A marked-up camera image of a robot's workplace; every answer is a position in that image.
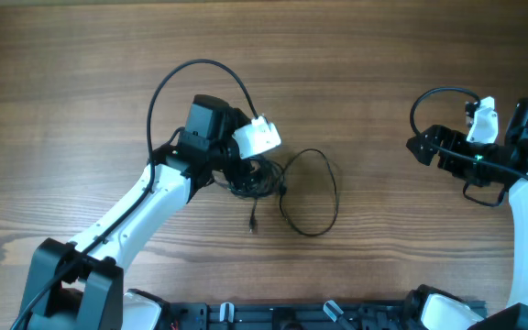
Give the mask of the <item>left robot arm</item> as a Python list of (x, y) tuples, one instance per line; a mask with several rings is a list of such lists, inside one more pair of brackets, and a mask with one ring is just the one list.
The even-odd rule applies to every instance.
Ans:
[(149, 151), (136, 184), (97, 222), (62, 243), (43, 241), (33, 254), (15, 329), (161, 329), (175, 324), (162, 299), (125, 290), (127, 270), (163, 223), (212, 181), (252, 180), (256, 157), (281, 143), (265, 116), (204, 94), (185, 126)]

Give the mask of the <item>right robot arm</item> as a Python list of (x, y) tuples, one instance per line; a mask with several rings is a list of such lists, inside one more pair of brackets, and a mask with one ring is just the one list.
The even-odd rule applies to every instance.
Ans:
[(507, 306), (481, 316), (466, 302), (432, 288), (410, 296), (402, 320), (421, 329), (528, 329), (528, 98), (520, 100), (504, 142), (496, 142), (498, 119), (493, 98), (466, 105), (469, 131), (433, 125), (415, 131), (406, 147), (424, 165), (435, 161), (439, 169), (464, 181), (466, 187), (502, 186), (495, 206), (504, 200), (511, 207), (514, 252), (511, 292)]

